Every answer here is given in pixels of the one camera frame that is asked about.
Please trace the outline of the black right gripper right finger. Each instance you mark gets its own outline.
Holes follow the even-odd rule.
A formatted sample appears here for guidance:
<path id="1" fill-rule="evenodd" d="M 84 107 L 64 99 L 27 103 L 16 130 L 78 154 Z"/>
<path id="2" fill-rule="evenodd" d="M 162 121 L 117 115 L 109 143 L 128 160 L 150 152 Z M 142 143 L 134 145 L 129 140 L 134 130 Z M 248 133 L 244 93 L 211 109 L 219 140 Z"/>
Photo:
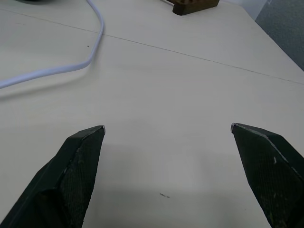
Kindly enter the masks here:
<path id="1" fill-rule="evenodd" d="M 281 135 L 231 125 L 252 192 L 273 228 L 304 226 L 304 158 Z"/>

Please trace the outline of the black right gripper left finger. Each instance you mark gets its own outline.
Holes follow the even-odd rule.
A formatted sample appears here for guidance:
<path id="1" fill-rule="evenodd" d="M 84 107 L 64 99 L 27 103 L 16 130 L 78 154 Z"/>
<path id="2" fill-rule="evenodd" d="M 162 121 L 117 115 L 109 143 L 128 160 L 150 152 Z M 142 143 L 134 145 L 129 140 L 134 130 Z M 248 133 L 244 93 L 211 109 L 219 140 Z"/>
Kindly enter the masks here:
<path id="1" fill-rule="evenodd" d="M 2 228 L 80 228 L 95 185 L 103 125 L 68 137 L 33 177 Z"/>

